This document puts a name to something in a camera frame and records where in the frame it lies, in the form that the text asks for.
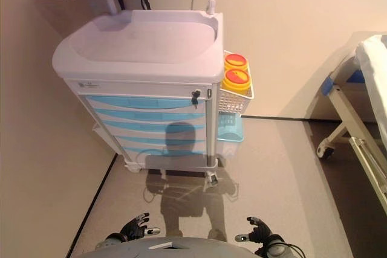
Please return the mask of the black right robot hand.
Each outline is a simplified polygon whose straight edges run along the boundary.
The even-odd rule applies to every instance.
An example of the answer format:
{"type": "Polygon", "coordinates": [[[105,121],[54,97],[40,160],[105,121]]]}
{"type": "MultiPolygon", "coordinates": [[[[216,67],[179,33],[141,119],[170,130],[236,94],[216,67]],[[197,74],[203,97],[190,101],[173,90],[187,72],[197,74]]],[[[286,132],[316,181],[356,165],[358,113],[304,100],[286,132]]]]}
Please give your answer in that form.
{"type": "Polygon", "coordinates": [[[247,217],[247,221],[253,226],[253,230],[248,234],[236,235],[236,242],[254,242],[263,245],[270,244],[274,241],[284,242],[283,238],[278,234],[272,233],[268,225],[260,218],[249,216],[247,217]]]}

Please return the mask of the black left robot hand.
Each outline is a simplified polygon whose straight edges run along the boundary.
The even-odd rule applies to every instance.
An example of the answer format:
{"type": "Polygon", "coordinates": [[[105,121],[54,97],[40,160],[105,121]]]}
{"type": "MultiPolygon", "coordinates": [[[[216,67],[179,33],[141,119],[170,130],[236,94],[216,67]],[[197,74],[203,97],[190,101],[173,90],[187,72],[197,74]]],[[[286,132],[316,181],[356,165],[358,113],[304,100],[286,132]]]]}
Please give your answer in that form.
{"type": "Polygon", "coordinates": [[[150,213],[142,213],[126,223],[120,230],[120,234],[126,241],[160,234],[160,229],[158,227],[148,228],[146,223],[149,221],[150,213]]]}

